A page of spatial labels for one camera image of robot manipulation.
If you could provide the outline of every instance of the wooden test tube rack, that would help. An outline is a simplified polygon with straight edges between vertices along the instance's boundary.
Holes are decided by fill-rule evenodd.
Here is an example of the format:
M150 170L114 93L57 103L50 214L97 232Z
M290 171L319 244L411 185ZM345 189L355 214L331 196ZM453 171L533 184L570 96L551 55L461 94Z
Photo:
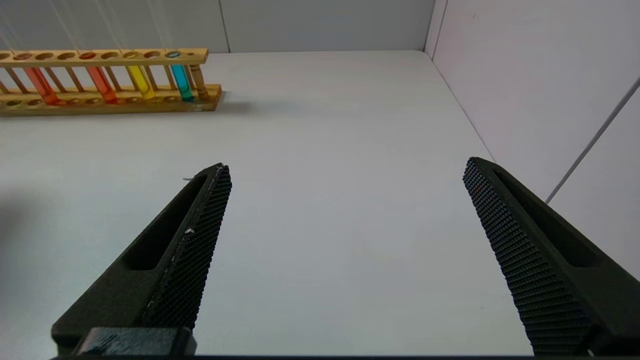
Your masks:
M178 57L168 57L165 49L133 49L124 54L119 50L92 51L26 51L13 54L0 51L0 67L9 73L17 88L8 88L0 82L0 116L39 115L93 115L116 113L161 113L176 111L213 111L220 101L220 84L205 84L200 65L207 61L207 49L178 49ZM155 92L152 100L143 100L135 86L121 85L112 67L139 65L145 70L148 84ZM168 85L157 85L151 66L162 66ZM172 78L170 67L184 67L189 78L193 102L182 101L180 92ZM73 88L64 87L52 67L64 67L74 83ZM103 67L109 76L110 85L118 98L116 103L106 104L100 92L92 86L83 85L74 68ZM47 105L40 94L26 86L15 73L16 68L42 68L51 78L52 88L61 100L58 105Z

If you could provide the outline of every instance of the blue liquid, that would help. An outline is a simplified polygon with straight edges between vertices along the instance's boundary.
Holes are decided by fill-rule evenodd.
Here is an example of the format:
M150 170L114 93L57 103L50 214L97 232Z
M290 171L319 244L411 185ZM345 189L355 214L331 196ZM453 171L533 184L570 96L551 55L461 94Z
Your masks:
M182 65L171 65L171 70L173 72L173 77L175 78L175 83L178 86L178 90L180 90L180 97L182 98L182 101L193 102L193 94L189 87L187 73L184 71Z

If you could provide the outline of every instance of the wooden peg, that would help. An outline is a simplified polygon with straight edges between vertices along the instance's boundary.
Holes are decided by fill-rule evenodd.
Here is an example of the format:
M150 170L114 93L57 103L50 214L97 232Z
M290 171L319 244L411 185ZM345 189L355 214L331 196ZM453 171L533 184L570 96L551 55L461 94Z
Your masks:
M151 68L148 65L145 65L145 72L147 73L147 79L149 80L151 88L154 89L154 91L158 91L156 79L154 79L154 74L151 72Z
M79 92L84 92L84 88L83 88L82 84L80 83L80 80L78 80L78 77L76 76L76 73L74 72L74 70L71 69L70 67L65 67L65 69L67 70L67 74L69 74L69 77L71 78L71 81L74 82L74 85L76 86L76 89Z
M107 70L107 75L109 76L109 79L113 83L113 87L116 89L116 91L122 91L122 88L120 87L120 83L118 83L118 79L116 78L116 75L113 73L113 70L111 70L111 67L105 66L104 69Z
M50 67L46 67L46 68L44 68L44 70L47 72L47 75L49 75L51 80L53 80L53 83L56 84L56 86L58 87L58 90L60 92L67 92L67 89L65 89L65 87L60 82L60 79L58 79L56 73L53 72L53 70L51 70Z
M202 77L202 71L200 70L199 65L189 65L191 69L191 75L193 75L193 80L196 83L196 89L198 90L198 97L200 100L207 100L209 98L209 93L207 92L207 88L204 85L204 78Z
M196 90L196 86L193 84L193 78L191 77L191 69L189 69L189 65L184 66L184 72L187 74L187 79L189 80L189 87L192 90Z
M15 73L15 71L13 71L12 68L8 67L6 68L7 73L9 73L9 76L11 76L11 79L13 80L13 82L18 86L18 89L20 89L20 91L23 94L28 94L29 90L27 90L26 87L24 87L24 84L22 84L22 82L20 81L20 78L18 78L18 74Z
M0 90L2 90L3 94L9 94L9 89L6 88L2 81L0 81Z
M169 80L169 86L171 87L171 90L178 90L178 88L175 86L173 76L171 75L171 69L169 69L169 65L164 66L164 73L166 74L166 78Z

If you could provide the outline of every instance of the textured gripper pad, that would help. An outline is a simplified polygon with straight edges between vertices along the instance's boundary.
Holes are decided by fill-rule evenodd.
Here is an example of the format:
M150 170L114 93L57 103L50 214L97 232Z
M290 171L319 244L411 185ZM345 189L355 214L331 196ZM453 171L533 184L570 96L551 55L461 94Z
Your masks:
M196 211L179 245L173 264L164 275L144 315L147 327L193 329L202 292L231 192L229 167L218 171L214 188Z
M594 325L511 213L508 193L470 158L463 181L536 355L583 354Z

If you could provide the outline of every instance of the rack hole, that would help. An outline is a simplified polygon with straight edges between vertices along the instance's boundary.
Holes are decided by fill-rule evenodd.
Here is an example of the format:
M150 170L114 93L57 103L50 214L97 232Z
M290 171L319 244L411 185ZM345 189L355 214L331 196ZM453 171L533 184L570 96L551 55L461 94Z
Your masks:
M129 51L128 53L125 53L124 55L125 59L133 59L133 58L137 58L140 56L140 53L137 51Z
M95 57L95 53L89 52L89 53L83 53L80 54L80 59L82 60L89 60L89 59L93 59Z
M22 54L18 54L16 56L13 57L14 60L25 60L31 57L31 54L29 53L22 53Z
M36 55L36 60L46 60L52 57L53 57L53 53L42 53L42 54Z
M76 56L76 54L74 53L63 53L58 55L58 59L59 60L66 60L66 59L71 59L74 58Z
M169 51L166 54L167 58L177 58L178 56L180 56L180 51Z
M158 56L160 56L159 51L149 51L148 53L145 53L145 57L147 59L157 58Z
M113 58L117 58L118 57L118 53L116 53L115 51L110 51L108 53L104 53L102 54L101 58L107 60L107 59L113 59Z

